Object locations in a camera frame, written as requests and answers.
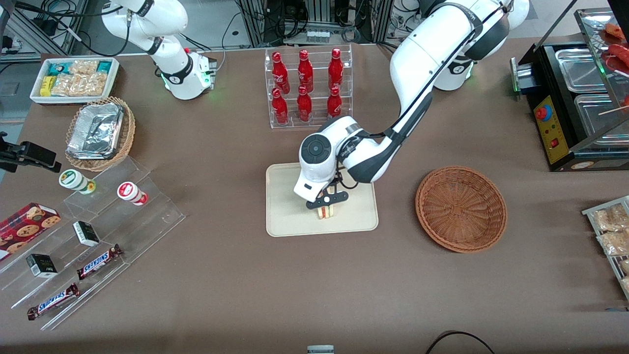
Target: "brown table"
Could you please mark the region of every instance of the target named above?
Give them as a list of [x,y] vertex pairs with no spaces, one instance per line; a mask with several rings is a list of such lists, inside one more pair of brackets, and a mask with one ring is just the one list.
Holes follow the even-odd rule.
[[[626,353],[629,314],[610,265],[580,211],[628,194],[626,172],[549,173],[525,100],[510,95],[509,40],[430,111],[375,183],[371,232],[273,238],[265,231],[265,170],[298,160],[309,132],[271,131],[263,50],[229,52],[216,89],[179,101],[149,57],[120,57],[116,95],[135,113],[131,155],[188,218],[54,331],[1,305],[2,353],[423,353],[461,329],[498,353]],[[389,55],[354,46],[355,117],[372,132],[399,103]],[[21,140],[65,161],[76,107],[33,105]],[[431,170],[463,165],[502,191],[509,222],[500,242],[455,254],[421,229],[413,199]],[[69,191],[58,175],[20,167],[0,186],[3,219]],[[484,353],[448,338],[433,353]]]

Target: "coca-cola bottle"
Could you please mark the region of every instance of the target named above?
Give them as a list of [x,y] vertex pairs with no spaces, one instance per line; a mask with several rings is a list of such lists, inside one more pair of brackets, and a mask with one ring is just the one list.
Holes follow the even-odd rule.
[[277,124],[288,124],[288,106],[286,105],[286,100],[282,97],[279,88],[273,88],[271,93],[273,94],[271,106],[273,106],[273,114],[276,116]]
[[308,51],[305,49],[299,51],[297,73],[299,74],[299,84],[305,86],[309,93],[312,92],[315,89],[315,76],[313,65],[308,59]]
[[288,94],[291,92],[291,85],[288,83],[288,70],[282,62],[282,55],[274,52],[271,57],[273,58],[273,81],[282,93]]
[[313,101],[308,96],[308,89],[304,85],[299,87],[299,97],[297,97],[297,107],[299,108],[299,119],[308,123],[312,118]]
[[340,87],[343,83],[343,62],[341,61],[341,50],[332,49],[332,60],[328,66],[328,86],[330,89],[334,86]]
[[330,89],[330,97],[328,97],[328,118],[335,118],[341,115],[341,97],[338,95],[338,86]]

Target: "yellow control panel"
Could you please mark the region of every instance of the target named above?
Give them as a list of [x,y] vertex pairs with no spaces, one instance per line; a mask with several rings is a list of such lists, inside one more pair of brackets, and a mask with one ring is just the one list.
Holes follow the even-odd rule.
[[551,164],[556,163],[562,157],[568,155],[570,150],[565,142],[564,132],[561,130],[559,119],[555,114],[555,107],[552,104],[550,96],[546,97],[533,110],[537,127],[540,129],[540,135],[546,150],[546,156]]

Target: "brown wicker basket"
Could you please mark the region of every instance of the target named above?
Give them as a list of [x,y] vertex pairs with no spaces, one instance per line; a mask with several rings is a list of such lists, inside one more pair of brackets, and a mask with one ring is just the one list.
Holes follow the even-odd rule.
[[460,253],[490,248],[507,223],[506,205],[496,185],[462,166],[429,173],[417,189],[415,211],[435,242]]
[[[116,103],[125,109],[125,115],[122,119],[122,127],[120,128],[120,137],[118,138],[118,153],[116,153],[116,155],[110,160],[79,160],[70,157],[66,152],[66,158],[70,161],[70,164],[76,168],[86,169],[93,172],[101,172],[106,168],[119,164],[127,155],[129,155],[131,145],[133,144],[133,134],[135,133],[135,117],[133,116],[133,112],[123,100],[117,97],[107,97],[90,102],[88,105],[105,105],[107,103]],[[78,116],[79,112],[74,115],[74,119],[72,120],[72,123],[70,123],[70,129],[68,129],[68,132],[65,135],[66,144],[70,142]]]

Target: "acrylic stand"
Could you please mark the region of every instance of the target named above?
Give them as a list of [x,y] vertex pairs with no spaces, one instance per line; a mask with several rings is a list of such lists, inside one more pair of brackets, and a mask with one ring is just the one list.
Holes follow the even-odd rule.
[[[12,309],[24,313],[76,283],[81,295],[35,320],[41,329],[53,329],[105,285],[127,269],[133,261],[185,219],[177,206],[155,186],[149,172],[132,158],[113,166],[94,178],[96,191],[90,195],[74,192],[56,209],[62,220],[50,233],[22,247],[6,263],[0,263],[0,284]],[[134,182],[149,199],[136,206],[118,198],[116,189],[124,181]],[[74,233],[75,221],[92,224],[100,243],[87,247]],[[119,244],[124,253],[84,280],[77,270]],[[51,257],[58,274],[49,279],[36,278],[25,258],[31,253]]]
[[[299,163],[275,164],[267,169],[267,232],[273,237],[371,231],[378,226],[376,193],[372,183],[359,184],[347,191],[350,198],[334,204],[334,216],[319,219],[316,210],[306,208],[306,201],[292,189],[299,177]],[[347,186],[355,184],[347,170],[342,170]]]
[[[353,114],[352,95],[353,95],[353,76],[352,76],[352,48],[349,45],[322,45],[313,47],[280,47],[267,49],[265,51],[264,74],[267,85],[267,100],[269,102],[269,119],[271,128],[298,128],[298,127],[320,127],[328,121],[328,97],[330,97],[330,88],[328,87],[328,66],[330,65],[332,49],[339,48],[341,50],[341,61],[343,62],[343,83],[340,88],[339,96],[341,97],[341,117]],[[299,67],[299,51],[306,49],[310,58],[310,62],[314,69],[314,91],[311,92],[310,98],[313,102],[313,116],[310,122],[302,122],[299,119],[297,108],[297,97],[299,96],[299,77],[297,68]],[[279,52],[282,54],[282,61],[288,70],[288,81],[291,85],[291,91],[284,95],[284,99],[288,105],[288,124],[279,125],[273,114],[271,101],[273,96],[271,90],[275,87],[273,81],[273,61],[271,54]]]

